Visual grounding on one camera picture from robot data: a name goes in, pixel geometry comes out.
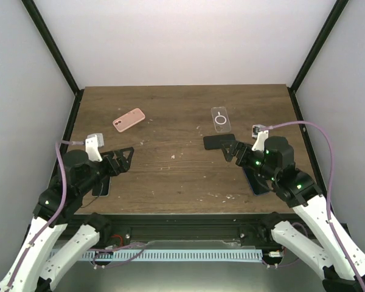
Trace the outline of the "black phone case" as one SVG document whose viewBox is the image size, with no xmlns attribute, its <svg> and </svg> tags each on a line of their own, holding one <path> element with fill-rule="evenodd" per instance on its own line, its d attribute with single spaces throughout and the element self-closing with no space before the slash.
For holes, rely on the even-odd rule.
<svg viewBox="0 0 365 292">
<path fill-rule="evenodd" d="M 219 134 L 213 136 L 203 137 L 203 145 L 205 150 L 218 150 L 221 149 L 222 143 L 226 141 L 234 141 L 234 134 Z"/>
</svg>

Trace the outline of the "clear magsafe phone case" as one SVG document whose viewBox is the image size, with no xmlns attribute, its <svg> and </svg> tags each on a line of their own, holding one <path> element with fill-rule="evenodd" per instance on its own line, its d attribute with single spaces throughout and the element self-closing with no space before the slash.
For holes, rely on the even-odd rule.
<svg viewBox="0 0 365 292">
<path fill-rule="evenodd" d="M 211 108 L 212 120 L 217 133 L 230 133 L 231 123 L 228 117 L 227 109 L 224 106 Z"/>
</svg>

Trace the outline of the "black smartphone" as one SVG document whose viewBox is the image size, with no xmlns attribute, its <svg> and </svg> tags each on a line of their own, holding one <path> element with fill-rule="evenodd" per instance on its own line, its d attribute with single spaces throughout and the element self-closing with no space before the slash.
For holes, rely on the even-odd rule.
<svg viewBox="0 0 365 292">
<path fill-rule="evenodd" d="M 111 178 L 106 177 L 101 180 L 98 184 L 96 184 L 92 188 L 92 196 L 93 197 L 105 197 L 109 195 L 110 192 L 110 184 L 111 184 Z"/>
</svg>

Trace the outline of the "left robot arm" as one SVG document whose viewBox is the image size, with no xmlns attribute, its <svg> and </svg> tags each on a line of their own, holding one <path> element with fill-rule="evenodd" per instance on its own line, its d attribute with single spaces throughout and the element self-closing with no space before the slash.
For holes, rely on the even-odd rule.
<svg viewBox="0 0 365 292">
<path fill-rule="evenodd" d="M 95 245 L 112 238 L 109 219 L 89 215 L 72 238 L 52 257 L 50 252 L 66 230 L 83 197 L 106 179 L 129 171 L 132 147 L 108 151 L 92 159 L 84 150 L 58 154 L 58 173 L 40 195 L 27 236 L 13 265 L 0 281 L 0 291 L 53 291 L 68 269 Z"/>
</svg>

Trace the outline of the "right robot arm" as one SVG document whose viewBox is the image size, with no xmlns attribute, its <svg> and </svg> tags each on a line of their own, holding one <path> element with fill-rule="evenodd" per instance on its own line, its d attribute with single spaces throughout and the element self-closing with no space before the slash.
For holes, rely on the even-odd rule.
<svg viewBox="0 0 365 292">
<path fill-rule="evenodd" d="M 258 230 L 265 245 L 278 243 L 308 265 L 322 280 L 325 291 L 365 291 L 365 253 L 327 207 L 326 197 L 313 178 L 299 170 L 294 149 L 285 137 L 269 137 L 254 145 L 227 141 L 225 160 L 272 182 L 273 192 L 307 224 L 313 242 L 289 221 L 272 213 Z"/>
</svg>

